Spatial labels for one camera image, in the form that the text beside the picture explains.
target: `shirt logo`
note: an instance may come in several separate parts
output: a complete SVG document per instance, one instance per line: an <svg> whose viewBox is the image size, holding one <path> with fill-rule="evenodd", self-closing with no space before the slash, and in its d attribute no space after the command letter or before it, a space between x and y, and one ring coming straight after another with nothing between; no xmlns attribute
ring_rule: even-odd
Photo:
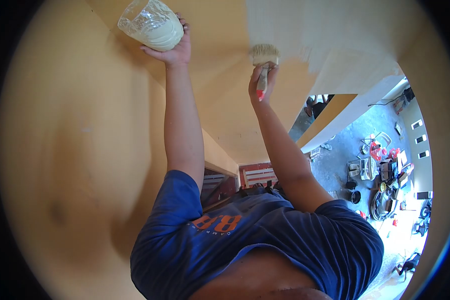
<svg viewBox="0 0 450 300"><path fill-rule="evenodd" d="M223 235L224 233L227 233L227 235L230 235L230 231L234 230L235 227L237 227L238 222L242 219L241 215L219 215L214 218L210 218L207 215L203 215L200 218L196 219L195 221L192 221L191 223L194 225L194 227L198 228L198 230L206 230L208 229L212 224L216 223L216 221L220 221L219 223L216 223L215 227L213 228L214 231L212 234L217 234L217 232L221 232Z"/></svg>

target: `wooden brush handle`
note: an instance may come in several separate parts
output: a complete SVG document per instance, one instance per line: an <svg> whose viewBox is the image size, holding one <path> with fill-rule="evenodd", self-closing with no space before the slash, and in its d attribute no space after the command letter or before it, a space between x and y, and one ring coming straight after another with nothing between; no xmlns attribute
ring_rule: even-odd
<svg viewBox="0 0 450 300"><path fill-rule="evenodd" d="M268 86L268 68L263 67L260 72L260 76L258 77L257 82L257 96L258 100L262 101L265 97L265 93L267 92Z"/></svg>

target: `black bucket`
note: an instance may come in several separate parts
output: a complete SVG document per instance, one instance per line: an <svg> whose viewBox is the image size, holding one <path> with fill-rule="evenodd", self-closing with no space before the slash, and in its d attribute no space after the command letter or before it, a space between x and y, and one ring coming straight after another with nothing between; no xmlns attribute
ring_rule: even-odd
<svg viewBox="0 0 450 300"><path fill-rule="evenodd" d="M355 190L350 195L350 202L353 204L359 204L360 199L362 198L362 194L358 190Z"/></svg>

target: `brush bristles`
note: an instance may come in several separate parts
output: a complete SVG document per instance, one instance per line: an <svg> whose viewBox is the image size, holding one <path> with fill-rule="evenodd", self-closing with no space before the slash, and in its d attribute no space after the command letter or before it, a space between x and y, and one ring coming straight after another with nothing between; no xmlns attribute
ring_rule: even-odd
<svg viewBox="0 0 450 300"><path fill-rule="evenodd" d="M280 51L270 44L258 44L254 45L250 49L250 56L253 58L253 65L260 65L267 62L278 64L278 58L280 57Z"/></svg>

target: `ceiling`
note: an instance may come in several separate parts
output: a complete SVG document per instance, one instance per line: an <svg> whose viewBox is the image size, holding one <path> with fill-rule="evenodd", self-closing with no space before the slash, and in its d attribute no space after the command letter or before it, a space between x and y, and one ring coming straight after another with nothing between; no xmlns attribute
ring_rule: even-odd
<svg viewBox="0 0 450 300"><path fill-rule="evenodd" d="M93 11L162 85L161 62L116 26L130 0L87 0ZM191 24L190 77L202 128L238 164L268 160L247 94L248 50L282 53L271 105L288 130L309 94L362 94L388 75L421 30L413 0L165 0Z"/></svg>

